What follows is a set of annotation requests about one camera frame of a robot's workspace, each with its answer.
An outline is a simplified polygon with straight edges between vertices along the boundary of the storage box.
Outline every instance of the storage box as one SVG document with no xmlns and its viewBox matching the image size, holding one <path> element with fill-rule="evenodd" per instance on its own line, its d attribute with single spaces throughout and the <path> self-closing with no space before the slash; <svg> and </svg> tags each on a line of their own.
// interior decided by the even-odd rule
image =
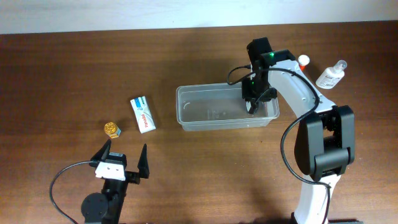
<svg viewBox="0 0 398 224">
<path fill-rule="evenodd" d="M 260 102 L 249 114 L 241 83 L 180 86 L 176 92 L 177 121 L 186 131 L 261 127 L 279 116 L 277 99 Z"/>
</svg>

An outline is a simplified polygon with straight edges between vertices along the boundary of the cable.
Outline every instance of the cable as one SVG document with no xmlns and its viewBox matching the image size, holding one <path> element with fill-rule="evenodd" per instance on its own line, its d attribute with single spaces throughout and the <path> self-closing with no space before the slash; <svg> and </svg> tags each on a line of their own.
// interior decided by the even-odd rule
<svg viewBox="0 0 398 224">
<path fill-rule="evenodd" d="M 51 181 L 51 184 L 50 184 L 50 191 L 49 191 L 49 193 L 50 193 L 50 200 L 51 200 L 51 202 L 52 202 L 52 205 L 54 205 L 55 209 L 57 209 L 57 211 L 58 211 L 59 213 L 61 213 L 64 217 L 66 217 L 67 219 L 69 219 L 69 220 L 70 220 L 72 223 L 74 223 L 74 224 L 78 224 L 78 223 L 76 222 L 76 220 L 74 220 L 72 217 L 70 217 L 70 216 L 67 215 L 65 212 L 63 212 L 63 211 L 58 207 L 58 205 L 55 203 L 54 198 L 52 197 L 52 187 L 54 186 L 54 183 L 55 183 L 55 181 L 57 180 L 57 178 L 58 178 L 63 172 L 65 172 L 66 170 L 68 170 L 69 168 L 72 168 L 72 167 L 74 167 L 74 166 L 82 165 L 82 164 L 88 164 L 88 163 L 90 163 L 90 161 L 77 162 L 77 163 L 75 163 L 75 164 L 72 164 L 72 165 L 69 165 L 69 166 L 63 168 L 57 175 L 55 175 L 54 179 Z"/>
<path fill-rule="evenodd" d="M 309 89 L 311 90 L 311 92 L 313 93 L 313 95 L 314 95 L 314 97 L 315 97 L 315 105 L 314 105 L 314 107 L 311 108 L 309 111 L 307 111 L 305 114 L 301 115 L 299 118 L 297 118 L 295 121 L 293 121 L 293 123 L 291 123 L 291 124 L 286 128 L 284 134 L 282 135 L 282 138 L 280 139 L 280 154 L 282 155 L 282 159 L 283 159 L 283 161 L 284 161 L 284 163 L 285 163 L 285 166 L 287 167 L 287 169 L 289 170 L 289 172 L 290 172 L 295 178 L 297 178 L 298 180 L 300 180 L 300 181 L 302 181 L 302 182 L 304 182 L 304 183 L 306 183 L 306 184 L 322 185 L 322 186 L 325 186 L 325 187 L 326 187 L 326 192 L 327 192 L 328 198 L 327 198 L 327 203 L 326 203 L 325 216 L 323 217 L 323 221 L 322 221 L 322 224 L 324 224 L 325 221 L 326 221 L 326 218 L 327 218 L 327 216 L 328 216 L 329 206 L 330 206 L 330 189 L 331 189 L 330 185 L 328 185 L 328 184 L 326 184 L 326 183 L 323 183 L 323 182 L 315 182 L 315 181 L 311 181 L 311 180 L 306 180 L 306 179 L 304 179 L 303 177 L 299 176 L 296 172 L 294 172 L 294 170 L 293 170 L 292 167 L 290 166 L 289 162 L 287 162 L 286 155 L 285 155 L 285 149 L 284 149 L 285 139 L 286 139 L 286 136 L 287 136 L 287 134 L 289 133 L 289 131 L 290 131 L 297 123 L 299 123 L 301 120 L 303 120 L 304 118 L 306 118 L 309 114 L 311 114 L 312 112 L 314 112 L 314 111 L 317 109 L 317 107 L 318 107 L 318 105 L 319 105 L 319 102 L 320 102 L 320 98 L 319 98 L 319 96 L 318 96 L 318 94 L 317 94 L 317 91 L 316 91 L 316 90 L 314 89 L 314 87 L 307 81 L 307 79 L 305 79 L 305 78 L 302 77 L 301 75 L 297 74 L 296 72 L 293 72 L 293 71 L 290 71 L 289 69 L 284 69 L 284 68 L 265 68 L 265 69 L 256 70 L 256 71 L 253 71 L 253 72 L 248 73 L 247 75 L 243 76 L 243 77 L 240 78 L 238 81 L 235 81 L 235 82 L 230 83 L 230 82 L 229 82 L 229 76 L 230 76 L 231 73 L 232 73 L 233 71 L 235 71 L 236 69 L 238 69 L 238 67 L 237 67 L 237 68 L 234 68 L 232 71 L 230 71 L 230 72 L 228 73 L 228 76 L 227 76 L 227 83 L 228 83 L 229 85 L 235 85 L 235 84 L 237 84 L 238 82 L 241 82 L 242 80 L 244 80 L 245 78 L 247 78 L 248 76 L 250 76 L 250 75 L 252 75 L 252 74 L 254 74 L 254 73 L 256 73 L 256 72 L 281 71 L 281 72 L 290 73 L 290 74 L 292 74 L 293 76 L 296 76 L 297 78 L 301 79 L 301 81 L 303 81 L 303 82 L 309 87 Z"/>
</svg>

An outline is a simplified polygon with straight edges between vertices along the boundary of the wooden table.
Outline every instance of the wooden table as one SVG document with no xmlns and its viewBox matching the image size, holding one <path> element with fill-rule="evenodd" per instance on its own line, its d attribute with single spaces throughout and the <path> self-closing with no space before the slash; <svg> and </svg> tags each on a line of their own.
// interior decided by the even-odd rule
<svg viewBox="0 0 398 224">
<path fill-rule="evenodd" d="M 122 129 L 111 149 L 127 155 L 127 170 L 137 170 L 144 143 L 149 153 L 150 179 L 129 186 L 120 222 L 288 218 L 301 183 L 279 153 L 295 119 L 282 97 L 279 118 L 265 128 L 185 132 L 176 120 L 177 87 L 225 82 L 230 69 L 249 62 L 246 45 L 264 36 L 273 49 L 309 55 L 312 81 L 347 61 L 344 79 L 320 90 L 356 116 L 356 159 L 338 183 L 329 218 L 395 223 L 398 22 L 0 35 L 1 222 L 67 223 L 50 203 L 50 181 L 90 159 L 107 140 L 109 121 Z M 129 104 L 142 95 L 157 125 L 145 134 Z M 292 164 L 296 130 L 286 142 Z M 76 167 L 55 183 L 54 197 L 83 223 L 81 202 L 102 184 L 93 168 Z"/>
</svg>

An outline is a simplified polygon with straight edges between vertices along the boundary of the table surface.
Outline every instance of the table surface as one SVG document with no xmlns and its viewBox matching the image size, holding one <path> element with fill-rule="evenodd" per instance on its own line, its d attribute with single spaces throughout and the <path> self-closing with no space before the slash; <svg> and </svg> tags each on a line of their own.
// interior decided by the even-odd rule
<svg viewBox="0 0 398 224">
<path fill-rule="evenodd" d="M 280 116 L 265 128 L 185 132 L 175 90 L 225 82 L 249 62 L 246 46 L 267 36 L 273 49 L 311 58 L 315 81 L 338 60 L 346 76 L 321 93 L 355 113 L 356 158 L 339 181 L 329 219 L 398 220 L 398 22 L 299 24 L 206 29 L 120 30 L 0 35 L 0 220 L 67 223 L 49 200 L 63 167 L 105 143 L 104 124 L 122 134 L 111 151 L 136 171 L 148 145 L 150 178 L 127 190 L 124 223 L 272 223 L 290 217 L 301 183 L 285 168 L 279 143 L 295 119 L 280 96 Z M 238 72 L 234 78 L 243 73 Z M 129 100 L 145 95 L 157 129 L 140 134 Z M 286 141 L 295 165 L 294 129 Z M 79 223 L 82 200 L 102 189 L 80 166 L 55 183 L 55 200 Z"/>
</svg>

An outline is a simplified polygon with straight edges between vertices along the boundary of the gold lid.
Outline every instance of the gold lid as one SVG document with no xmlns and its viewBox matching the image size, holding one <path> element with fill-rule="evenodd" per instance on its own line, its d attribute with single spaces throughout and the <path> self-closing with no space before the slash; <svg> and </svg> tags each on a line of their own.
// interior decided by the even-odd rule
<svg viewBox="0 0 398 224">
<path fill-rule="evenodd" d="M 118 127 L 116 126 L 115 123 L 109 122 L 109 123 L 105 124 L 104 131 L 105 131 L 106 134 L 113 134 L 117 130 L 118 130 Z"/>
</svg>

